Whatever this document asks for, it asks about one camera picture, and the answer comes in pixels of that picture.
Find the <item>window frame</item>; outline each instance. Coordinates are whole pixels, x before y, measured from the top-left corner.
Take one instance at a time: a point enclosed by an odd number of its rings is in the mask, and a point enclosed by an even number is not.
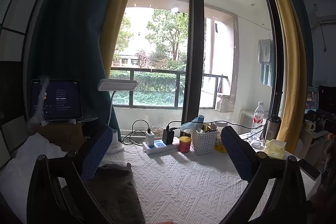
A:
[[[275,73],[273,77],[272,95],[268,112],[268,115],[270,116],[272,114],[278,115],[280,109],[281,97],[283,94],[284,48],[282,27],[276,0],[266,0],[266,2],[272,26],[273,45],[275,50]],[[198,116],[199,112],[202,78],[198,77],[198,75],[201,75],[203,68],[200,67],[200,62],[197,62],[197,60],[202,59],[204,54],[203,28],[204,0],[189,0],[188,61],[182,121],[191,121]]]

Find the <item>monitor screen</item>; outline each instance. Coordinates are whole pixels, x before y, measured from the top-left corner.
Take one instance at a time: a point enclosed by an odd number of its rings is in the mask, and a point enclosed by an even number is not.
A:
[[[41,87],[40,80],[31,82],[30,116],[35,113]],[[79,83],[74,80],[50,80],[45,93],[43,108],[45,121],[82,117]]]
[[[336,114],[336,87],[320,86],[319,108],[326,112]]]
[[[319,106],[319,89],[309,86],[307,89],[306,109],[316,110]]]

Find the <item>charging cable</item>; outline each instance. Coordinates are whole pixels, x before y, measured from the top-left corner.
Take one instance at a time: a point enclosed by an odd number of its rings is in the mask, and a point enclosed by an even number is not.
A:
[[[169,125],[172,123],[172,122],[183,122],[183,123],[185,123],[185,122],[194,122],[194,121],[171,121],[171,122],[169,122],[168,124],[167,124],[167,127],[166,127],[166,130],[167,131],[169,131]],[[249,128],[249,127],[245,127],[245,126],[242,126],[242,125],[240,125],[240,124],[237,124],[237,123],[232,123],[232,122],[228,122],[228,121],[225,121],[225,120],[217,120],[217,121],[213,121],[213,122],[194,122],[194,123],[214,123],[214,122],[227,122],[227,123],[229,123],[229,124],[231,124],[231,125],[233,125],[233,126],[239,126],[239,127],[243,127],[243,128],[246,128],[246,129],[258,129],[258,128],[260,128],[260,127],[262,127],[262,126],[258,126],[258,127],[255,127],[255,128]]]
[[[139,129],[134,130],[134,125],[135,125],[135,123],[138,122],[138,121],[143,121],[143,122],[145,122],[145,123],[148,125],[147,132],[143,132],[142,130],[139,130]],[[152,145],[154,145],[154,133],[151,133],[151,129],[150,129],[150,126],[149,126],[148,122],[145,121],[145,120],[142,120],[142,119],[136,120],[136,121],[132,124],[132,131],[131,131],[129,134],[127,134],[127,135],[123,138],[122,143],[123,143],[124,145],[135,144],[135,145],[140,145],[140,146],[141,146],[142,144],[140,144],[139,142],[137,142],[136,140],[134,140],[134,139],[132,138],[132,134],[133,134],[134,132],[137,132],[137,131],[142,132],[142,133],[146,136],[146,142],[147,142],[147,141],[149,141],[149,142],[152,141],[152,142],[153,142]]]

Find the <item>light blue towel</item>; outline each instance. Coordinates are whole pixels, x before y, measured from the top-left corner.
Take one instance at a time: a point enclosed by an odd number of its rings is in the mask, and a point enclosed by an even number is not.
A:
[[[274,52],[271,39],[258,41],[258,62],[260,63],[260,82],[267,86],[273,85]]]

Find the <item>white plastic basket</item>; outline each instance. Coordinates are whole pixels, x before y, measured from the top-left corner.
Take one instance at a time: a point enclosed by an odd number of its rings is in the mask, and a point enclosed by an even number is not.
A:
[[[217,131],[199,133],[196,130],[191,132],[191,148],[196,155],[213,152]]]

